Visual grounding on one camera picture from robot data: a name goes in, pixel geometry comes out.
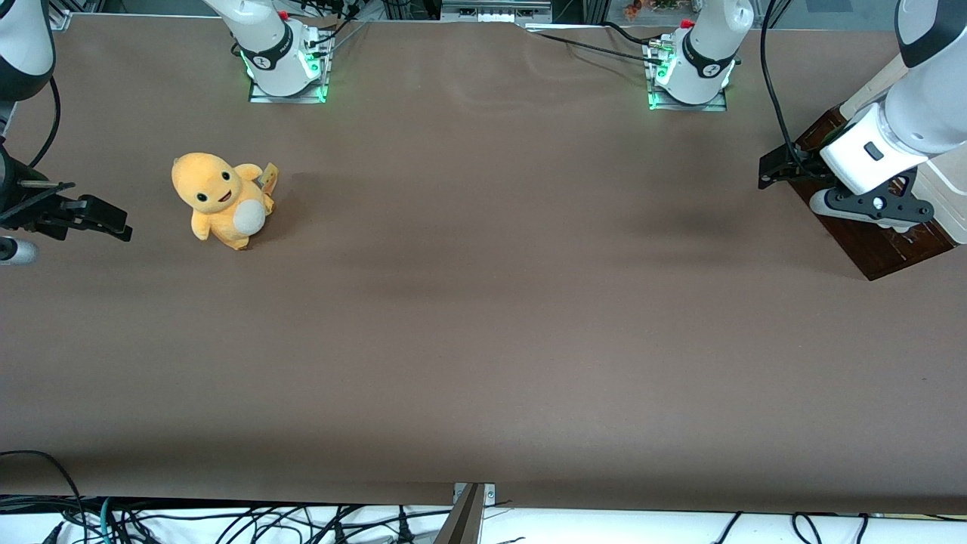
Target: metal mounting plate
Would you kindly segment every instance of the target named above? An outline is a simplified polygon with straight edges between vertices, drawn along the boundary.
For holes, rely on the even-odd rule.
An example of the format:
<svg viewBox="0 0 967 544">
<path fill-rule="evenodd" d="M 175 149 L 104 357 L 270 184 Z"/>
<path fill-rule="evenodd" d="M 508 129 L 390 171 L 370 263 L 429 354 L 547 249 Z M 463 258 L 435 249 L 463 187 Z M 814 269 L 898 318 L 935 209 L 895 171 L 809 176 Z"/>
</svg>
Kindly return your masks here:
<svg viewBox="0 0 967 544">
<path fill-rule="evenodd" d="M 303 47 L 302 53 L 306 56 L 307 70 L 318 73 L 314 79 L 302 91 L 287 97 L 272 96 L 263 91 L 254 79 L 249 89 L 249 102 L 254 104 L 325 104 L 329 96 L 329 76 L 333 70 L 333 50 L 336 48 L 336 39 L 331 38 L 333 31 L 319 30 L 315 27 L 307 27 L 306 40 L 310 42 L 323 41 L 322 44 L 314 47 Z M 312 54 L 320 54 L 318 59 L 309 58 Z"/>
<path fill-rule="evenodd" d="M 467 487 L 465 483 L 454 484 L 454 504 L 460 499 L 463 489 Z M 497 503 L 497 485 L 483 484 L 483 505 L 493 506 Z"/>
<path fill-rule="evenodd" d="M 651 47 L 650 45 L 642 45 L 641 52 L 644 54 L 645 58 L 648 59 L 659 59 L 664 61 L 666 64 L 655 65 L 650 62 L 645 64 L 645 79 L 648 82 L 648 108 L 649 109 L 674 109 L 678 111 L 725 111 L 725 90 L 722 89 L 718 91 L 715 98 L 711 99 L 708 103 L 701 106 L 693 106 L 691 104 L 683 104 L 673 99 L 668 91 L 664 90 L 657 83 L 655 79 L 658 77 L 659 71 L 662 69 L 667 69 L 668 63 L 673 62 L 673 57 L 669 57 L 668 51 L 661 49 L 659 47 Z"/>
</svg>

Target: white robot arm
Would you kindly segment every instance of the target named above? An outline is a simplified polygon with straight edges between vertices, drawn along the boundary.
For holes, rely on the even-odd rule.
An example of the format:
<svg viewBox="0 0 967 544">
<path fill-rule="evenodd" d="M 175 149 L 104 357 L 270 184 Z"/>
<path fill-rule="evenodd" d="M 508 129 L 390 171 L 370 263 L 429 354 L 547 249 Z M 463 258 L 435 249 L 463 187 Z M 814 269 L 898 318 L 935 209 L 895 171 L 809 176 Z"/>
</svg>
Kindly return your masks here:
<svg viewBox="0 0 967 544">
<path fill-rule="evenodd" d="M 910 71 L 820 151 L 856 195 L 967 142 L 967 2 L 901 0 L 896 34 Z"/>
<path fill-rule="evenodd" d="M 918 165 L 967 142 L 967 2 L 899 0 L 895 21 L 909 72 L 820 148 L 787 142 L 762 157 L 760 189 L 819 179 L 817 214 L 900 232 L 933 219 L 913 188 Z"/>
<path fill-rule="evenodd" d="M 0 0 L 0 101 L 27 100 L 53 72 L 47 0 Z"/>
<path fill-rule="evenodd" d="M 249 74 L 265 93 L 287 97 L 319 78 L 306 57 L 318 50 L 316 29 L 282 17 L 258 0 L 203 0 L 228 25 L 242 49 Z"/>
<path fill-rule="evenodd" d="M 709 0 L 692 28 L 671 34 L 675 58 L 655 83 L 683 104 L 708 103 L 735 68 L 735 53 L 754 19 L 748 0 Z"/>
</svg>

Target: plush toy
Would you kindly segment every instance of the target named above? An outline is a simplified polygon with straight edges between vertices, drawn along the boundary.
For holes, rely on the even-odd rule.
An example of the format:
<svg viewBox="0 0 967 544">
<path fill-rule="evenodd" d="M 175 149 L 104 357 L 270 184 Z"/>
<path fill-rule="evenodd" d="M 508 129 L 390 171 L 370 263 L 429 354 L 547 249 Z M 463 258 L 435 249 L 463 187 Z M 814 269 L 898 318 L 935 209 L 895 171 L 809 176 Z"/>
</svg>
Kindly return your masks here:
<svg viewBox="0 0 967 544">
<path fill-rule="evenodd" d="M 212 232 L 233 250 L 246 249 L 249 236 L 265 225 L 265 217 L 276 208 L 271 194 L 277 180 L 278 169 L 272 163 L 264 172 L 256 165 L 233 168 L 208 153 L 189 153 L 171 168 L 175 191 L 194 210 L 194 235 L 207 240 Z"/>
</svg>

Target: white floor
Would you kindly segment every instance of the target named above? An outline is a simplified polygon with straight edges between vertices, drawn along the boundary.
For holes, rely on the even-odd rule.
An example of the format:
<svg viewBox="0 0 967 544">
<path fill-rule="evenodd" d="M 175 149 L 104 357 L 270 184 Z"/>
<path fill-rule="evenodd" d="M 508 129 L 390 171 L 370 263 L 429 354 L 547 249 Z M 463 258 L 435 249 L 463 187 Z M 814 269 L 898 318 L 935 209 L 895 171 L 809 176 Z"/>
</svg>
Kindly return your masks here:
<svg viewBox="0 0 967 544">
<path fill-rule="evenodd" d="M 439 509 L 439 506 L 408 506 L 407 512 Z M 241 513 L 244 509 L 166 510 L 167 515 L 202 516 L 219 513 Z M 312 520 L 324 525 L 335 513 L 333 507 L 313 507 Z M 345 523 L 368 523 L 393 519 L 395 506 L 368 506 L 347 518 Z M 481 544 L 506 544 L 523 537 L 521 544 L 710 544 L 715 542 L 731 518 L 731 514 L 699 512 L 619 512 L 594 510 L 545 510 L 488 508 L 484 513 Z M 302 512 L 298 519 L 304 520 Z M 416 533 L 439 529 L 445 516 L 416 518 L 409 522 Z M 826 544 L 853 544 L 861 520 L 852 517 L 813 516 L 813 522 Z M 0 515 L 0 544 L 36 544 L 44 540 L 50 530 L 61 521 L 56 514 Z M 161 544 L 212 544 L 231 519 L 205 521 L 147 520 Z M 308 528 L 297 523 L 283 522 L 287 527 L 302 531 L 308 538 Z M 803 524 L 803 531 L 809 536 Z M 350 540 L 352 543 L 383 543 L 393 533 L 384 528 L 368 530 Z M 68 544 L 83 537 L 82 530 L 65 524 L 58 543 Z M 250 540 L 251 531 L 235 542 Z M 323 541 L 332 544 L 333 536 Z M 101 543 L 92 534 L 91 542 Z M 259 544 L 298 544 L 300 535 L 292 530 L 272 529 L 259 538 Z M 797 544 L 790 516 L 772 514 L 744 514 L 732 529 L 726 544 Z M 863 544 L 962 544 L 967 542 L 967 523 L 927 520 L 871 518 Z"/>
</svg>

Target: wire bundle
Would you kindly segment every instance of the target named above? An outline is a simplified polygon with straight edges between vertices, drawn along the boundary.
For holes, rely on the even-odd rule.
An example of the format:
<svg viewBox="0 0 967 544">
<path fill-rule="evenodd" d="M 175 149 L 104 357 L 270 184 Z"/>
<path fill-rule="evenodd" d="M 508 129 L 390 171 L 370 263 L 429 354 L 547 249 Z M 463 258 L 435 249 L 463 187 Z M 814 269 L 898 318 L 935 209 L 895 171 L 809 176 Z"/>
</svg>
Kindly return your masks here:
<svg viewBox="0 0 967 544">
<path fill-rule="evenodd" d="M 175 516 L 146 512 L 153 502 L 143 501 L 134 504 L 111 502 L 110 498 L 79 498 L 80 507 L 73 500 L 57 497 L 8 497 L 0 499 L 0 513 L 16 511 L 55 511 L 59 512 L 65 522 L 83 527 L 84 538 L 75 540 L 73 544 L 98 543 L 104 544 L 169 544 L 162 542 L 152 533 L 145 522 L 150 520 L 202 521 L 213 519 L 232 519 L 233 521 L 215 540 L 214 544 L 233 544 L 245 542 L 255 544 L 270 531 L 296 531 L 301 544 L 319 544 L 327 535 L 336 534 L 335 544 L 345 544 L 353 536 L 371 529 L 385 527 L 399 533 L 394 525 L 407 527 L 407 520 L 426 516 L 441 516 L 450 513 L 449 509 L 432 510 L 428 512 L 406 513 L 400 506 L 400 515 L 394 518 L 369 523 L 347 524 L 343 520 L 353 512 L 363 508 L 358 504 L 344 504 L 338 507 L 337 513 L 328 523 L 319 525 L 314 522 L 309 513 L 311 506 L 320 504 L 271 503 L 249 508 L 241 513 L 212 514 L 205 516 Z M 308 528 L 308 538 L 305 529 L 299 530 L 292 525 Z"/>
</svg>

